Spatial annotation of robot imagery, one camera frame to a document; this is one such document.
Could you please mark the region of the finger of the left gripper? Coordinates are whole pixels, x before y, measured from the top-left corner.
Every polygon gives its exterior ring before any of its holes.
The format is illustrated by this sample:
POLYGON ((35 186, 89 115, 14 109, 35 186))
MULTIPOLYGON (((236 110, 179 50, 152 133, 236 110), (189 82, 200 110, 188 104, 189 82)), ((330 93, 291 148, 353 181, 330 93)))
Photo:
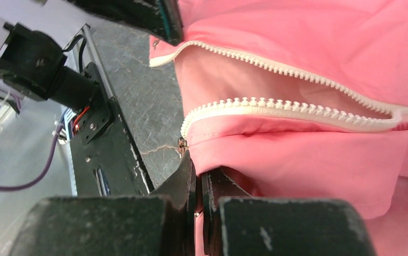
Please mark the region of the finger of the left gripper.
POLYGON ((184 40, 175 0, 74 0, 69 3, 95 17, 145 31, 173 46, 184 40))

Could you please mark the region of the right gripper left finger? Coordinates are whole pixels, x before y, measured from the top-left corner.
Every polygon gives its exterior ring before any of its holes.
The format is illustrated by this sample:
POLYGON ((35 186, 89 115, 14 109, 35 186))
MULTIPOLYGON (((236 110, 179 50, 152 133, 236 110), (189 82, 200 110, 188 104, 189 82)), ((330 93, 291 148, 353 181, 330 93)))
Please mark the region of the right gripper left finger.
POLYGON ((196 174, 186 151, 147 196, 51 197, 28 212, 10 255, 194 255, 196 174))

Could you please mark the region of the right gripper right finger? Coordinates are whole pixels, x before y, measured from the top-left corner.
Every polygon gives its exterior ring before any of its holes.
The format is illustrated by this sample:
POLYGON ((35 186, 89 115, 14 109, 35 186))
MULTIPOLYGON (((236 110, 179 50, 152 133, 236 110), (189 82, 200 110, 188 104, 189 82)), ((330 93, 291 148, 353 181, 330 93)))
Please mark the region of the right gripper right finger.
POLYGON ((254 197, 215 169, 201 175, 207 255, 375 255, 347 202, 254 197))

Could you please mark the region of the pink zip-up jacket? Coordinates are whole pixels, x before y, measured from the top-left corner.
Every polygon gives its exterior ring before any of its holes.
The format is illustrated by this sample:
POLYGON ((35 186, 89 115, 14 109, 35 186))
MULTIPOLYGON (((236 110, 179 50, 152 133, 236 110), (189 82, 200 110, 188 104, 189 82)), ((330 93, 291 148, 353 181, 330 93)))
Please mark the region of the pink zip-up jacket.
POLYGON ((408 1, 179 1, 173 62, 198 175, 348 201, 378 255, 408 255, 408 1))

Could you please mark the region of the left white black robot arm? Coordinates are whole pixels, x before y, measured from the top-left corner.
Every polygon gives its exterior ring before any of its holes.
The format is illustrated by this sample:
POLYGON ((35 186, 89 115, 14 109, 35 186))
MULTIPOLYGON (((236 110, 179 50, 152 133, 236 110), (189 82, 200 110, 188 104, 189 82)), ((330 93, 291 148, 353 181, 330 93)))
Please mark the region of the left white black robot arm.
MULTIPOLYGON (((145 31, 177 46, 183 26, 177 1, 70 1, 98 18, 145 31)), ((74 111, 105 101, 96 78, 66 67, 66 50, 52 37, 21 23, 5 22, 6 49, 0 56, 0 79, 35 100, 51 99, 74 111)))

